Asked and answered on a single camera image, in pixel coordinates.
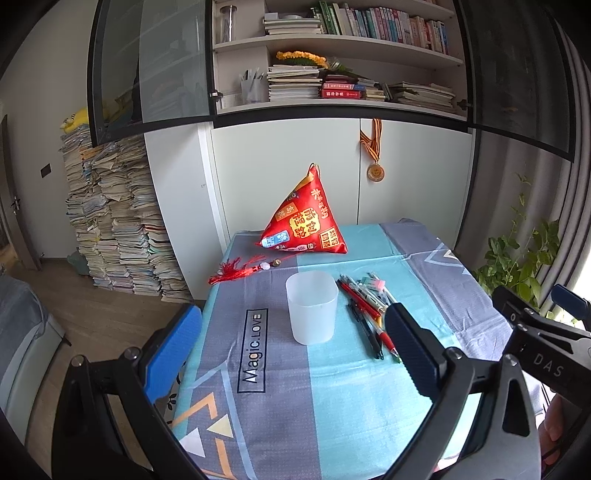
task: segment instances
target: red tassel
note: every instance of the red tassel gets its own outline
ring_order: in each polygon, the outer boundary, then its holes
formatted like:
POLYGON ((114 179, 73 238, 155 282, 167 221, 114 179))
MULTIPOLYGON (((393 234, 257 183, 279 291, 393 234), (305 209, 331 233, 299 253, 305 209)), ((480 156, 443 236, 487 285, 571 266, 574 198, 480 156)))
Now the red tassel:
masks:
POLYGON ((209 279, 210 285, 215 285, 216 283, 220 283, 222 281, 227 280, 237 280, 239 278, 247 277, 248 275, 252 275, 254 272, 258 272, 262 270, 260 266, 261 261, 265 259, 264 255, 256 255, 252 257, 248 262, 246 262, 242 268, 237 268, 236 266, 240 263, 241 258, 237 257, 234 260, 228 260, 220 265, 219 271, 217 275, 214 275, 209 279))

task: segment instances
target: orange and black striped ribbon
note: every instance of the orange and black striped ribbon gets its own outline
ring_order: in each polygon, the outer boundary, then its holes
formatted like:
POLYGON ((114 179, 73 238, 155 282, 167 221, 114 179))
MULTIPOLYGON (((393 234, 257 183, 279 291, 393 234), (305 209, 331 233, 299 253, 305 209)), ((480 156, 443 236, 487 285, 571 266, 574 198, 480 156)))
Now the orange and black striped ribbon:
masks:
POLYGON ((361 130, 361 144, 366 148, 369 155, 374 159, 374 162, 379 162, 379 145, 382 140, 382 119, 374 118, 373 120, 374 134, 373 138, 369 138, 361 130))

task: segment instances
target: door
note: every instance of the door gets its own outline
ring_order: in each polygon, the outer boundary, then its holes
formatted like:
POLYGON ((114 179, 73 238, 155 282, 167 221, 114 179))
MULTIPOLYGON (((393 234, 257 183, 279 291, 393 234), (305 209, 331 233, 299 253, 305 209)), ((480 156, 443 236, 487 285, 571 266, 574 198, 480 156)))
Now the door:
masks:
POLYGON ((472 65, 468 120, 572 158, 570 68, 555 20, 532 0, 457 3, 472 65))
POLYGON ((102 0, 90 39, 93 143, 212 119, 211 0, 102 0))
POLYGON ((32 253, 30 237, 22 218, 21 199, 14 184, 8 139, 8 116, 5 115, 0 126, 0 219, 14 251, 25 268, 40 270, 39 259, 32 253))
POLYGON ((336 222, 357 223, 359 119, 303 118, 212 131, 213 155, 230 237, 264 230, 311 163, 336 222))
MULTIPOLYGON (((372 134, 372 122, 361 120, 372 134)), ((382 181, 367 178, 372 160, 361 152, 359 223, 411 218, 449 248, 456 244, 472 171, 472 135, 406 122, 382 121, 382 181)))

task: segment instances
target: human hand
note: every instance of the human hand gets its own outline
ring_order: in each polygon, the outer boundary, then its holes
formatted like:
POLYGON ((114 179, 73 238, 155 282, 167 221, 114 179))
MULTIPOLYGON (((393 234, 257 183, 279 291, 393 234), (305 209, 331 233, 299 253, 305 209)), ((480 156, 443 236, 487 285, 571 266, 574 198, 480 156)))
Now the human hand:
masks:
MULTIPOLYGON (((562 397, 555 395, 550 402, 544 421, 538 427, 540 437, 540 449, 544 456, 551 449, 556 447, 558 440, 562 437, 564 429, 564 418, 562 414, 562 397)), ((553 465, 560 457, 560 450, 556 450, 548 458, 542 460, 542 471, 548 465, 553 465)))

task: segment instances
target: glass cabinet door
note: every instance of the glass cabinet door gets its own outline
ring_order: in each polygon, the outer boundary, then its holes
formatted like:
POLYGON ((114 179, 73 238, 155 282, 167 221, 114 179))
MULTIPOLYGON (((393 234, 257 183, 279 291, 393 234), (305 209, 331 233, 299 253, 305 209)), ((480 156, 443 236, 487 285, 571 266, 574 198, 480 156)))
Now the glass cabinet door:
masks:
POLYGON ((458 0, 478 127, 569 158, 570 71, 554 20, 534 0, 458 0))
POLYGON ((103 0, 89 58, 95 144, 211 118, 210 0, 103 0))

